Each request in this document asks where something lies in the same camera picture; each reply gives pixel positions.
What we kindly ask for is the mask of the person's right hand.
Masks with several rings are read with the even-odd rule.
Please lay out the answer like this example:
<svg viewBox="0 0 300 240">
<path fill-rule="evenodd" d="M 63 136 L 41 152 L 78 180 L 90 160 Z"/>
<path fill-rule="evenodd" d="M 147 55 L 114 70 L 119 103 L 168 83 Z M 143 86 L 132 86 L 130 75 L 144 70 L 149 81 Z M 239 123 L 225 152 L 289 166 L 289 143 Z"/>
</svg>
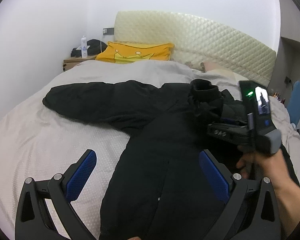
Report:
<svg viewBox="0 0 300 240">
<path fill-rule="evenodd" d="M 254 165 L 262 176 L 271 180 L 275 190 L 281 190 L 292 182 L 281 149 L 272 155 L 265 155 L 245 146 L 239 146 L 238 149 L 243 155 L 236 167 L 243 178 L 248 179 L 253 174 L 252 166 Z"/>
</svg>

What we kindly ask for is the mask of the person's right forearm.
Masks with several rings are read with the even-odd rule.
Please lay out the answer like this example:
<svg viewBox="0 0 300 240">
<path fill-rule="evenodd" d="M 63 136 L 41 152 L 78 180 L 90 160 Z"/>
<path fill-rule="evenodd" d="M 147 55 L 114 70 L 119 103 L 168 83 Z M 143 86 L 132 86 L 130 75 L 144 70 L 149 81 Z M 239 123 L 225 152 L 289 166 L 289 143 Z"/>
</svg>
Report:
<svg viewBox="0 0 300 240">
<path fill-rule="evenodd" d="M 289 180 L 275 189 L 285 239 L 300 223 L 300 187 Z"/>
</svg>

